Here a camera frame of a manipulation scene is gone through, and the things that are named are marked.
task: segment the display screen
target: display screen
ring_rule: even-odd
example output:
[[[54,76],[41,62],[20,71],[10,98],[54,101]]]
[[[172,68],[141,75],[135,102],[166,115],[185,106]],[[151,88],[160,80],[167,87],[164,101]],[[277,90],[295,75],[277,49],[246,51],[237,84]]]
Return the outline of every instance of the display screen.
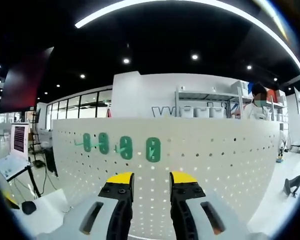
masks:
[[[28,111],[36,105],[37,91],[53,50],[26,56],[13,66],[4,82],[0,114]]]
[[[14,130],[13,148],[23,153],[25,150],[24,141],[25,141],[25,127],[16,126]]]

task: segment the cable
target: cable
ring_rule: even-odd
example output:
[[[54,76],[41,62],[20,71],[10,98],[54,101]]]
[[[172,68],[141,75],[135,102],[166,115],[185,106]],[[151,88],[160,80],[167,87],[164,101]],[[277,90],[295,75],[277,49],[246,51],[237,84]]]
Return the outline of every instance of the cable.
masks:
[[[24,198],[24,196],[22,195],[22,193],[21,193],[20,189],[17,187],[17,184],[16,184],[16,179],[14,179],[13,183],[14,183],[14,185],[15,185],[15,188],[18,190],[18,192],[19,192],[20,196],[23,198],[23,200],[24,200],[24,201],[26,201],[26,199],[25,199],[25,198]]]

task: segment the window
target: window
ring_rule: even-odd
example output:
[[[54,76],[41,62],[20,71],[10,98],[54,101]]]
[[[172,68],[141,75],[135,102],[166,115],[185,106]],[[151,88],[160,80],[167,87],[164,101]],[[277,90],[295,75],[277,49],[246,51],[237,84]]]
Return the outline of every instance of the window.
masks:
[[[58,118],[58,102],[52,104],[52,112],[51,112],[51,128],[54,128],[54,120]]]
[[[52,110],[52,105],[49,105],[46,110],[46,129],[47,130],[51,129],[51,110]]]
[[[80,119],[95,118],[97,105],[97,93],[90,93],[81,96]]]
[[[67,102],[68,100],[60,101],[58,119],[66,119]]]
[[[112,95],[112,90],[99,92],[99,98],[97,104],[98,109],[97,109],[97,116],[96,116],[97,118],[106,118],[108,109],[109,112],[111,113],[111,110],[108,107],[108,104],[111,104],[111,95]]]
[[[75,97],[69,99],[68,110],[66,113],[67,119],[77,119],[78,118],[79,100],[80,100],[79,96],[75,96]]]

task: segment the metal shelf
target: metal shelf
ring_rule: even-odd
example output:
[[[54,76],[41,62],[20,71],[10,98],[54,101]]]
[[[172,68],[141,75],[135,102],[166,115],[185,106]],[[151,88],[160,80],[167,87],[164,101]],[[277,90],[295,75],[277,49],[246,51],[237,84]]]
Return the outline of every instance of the metal shelf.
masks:
[[[242,101],[243,101],[244,104],[249,104],[249,103],[251,103],[252,98],[243,96]],[[271,101],[266,101],[266,107],[269,107],[269,108],[271,107]],[[277,103],[277,102],[273,103],[273,107],[275,109],[284,109],[285,108],[285,106],[283,106],[282,104]]]
[[[201,92],[201,91],[179,91],[179,100],[183,101],[230,101],[238,102],[239,96],[232,93]]]

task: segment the ceiling light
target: ceiling light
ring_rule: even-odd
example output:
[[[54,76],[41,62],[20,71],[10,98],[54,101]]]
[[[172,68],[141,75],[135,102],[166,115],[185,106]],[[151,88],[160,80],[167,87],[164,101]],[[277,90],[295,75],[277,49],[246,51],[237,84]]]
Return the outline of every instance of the ceiling light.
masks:
[[[125,58],[125,59],[123,59],[123,63],[128,64],[128,63],[130,63],[130,60],[128,58]]]
[[[241,9],[234,7],[232,5],[229,5],[227,3],[218,1],[218,0],[184,0],[188,2],[196,2],[201,4],[206,4],[210,6],[215,6],[220,9],[227,10],[229,12],[232,12],[236,15],[241,16],[242,18],[250,21],[251,23],[257,25],[259,28],[264,30],[267,34],[269,34],[274,40],[276,40],[283,48],[284,50],[291,56],[295,64],[300,69],[300,62],[296,55],[292,52],[292,50],[288,47],[288,45],[277,35],[274,31],[272,31],[268,26],[266,26],[264,23],[262,23],[260,20],[256,19],[255,17],[251,16],[250,14],[246,13],[245,11],[242,11]],[[118,9],[122,9],[128,6],[136,5],[136,4],[142,4],[142,3],[148,3],[148,2],[154,2],[154,0],[123,0],[116,2],[114,4],[111,4],[109,6],[106,6],[100,10],[95,11],[94,13],[86,16],[85,18],[81,19],[75,24],[76,28],[81,28],[84,25],[90,23],[91,21],[106,15],[108,13],[111,13],[113,11],[116,11]]]
[[[192,58],[193,60],[197,60],[197,59],[198,59],[198,55],[194,54],[194,55],[191,56],[191,58]]]

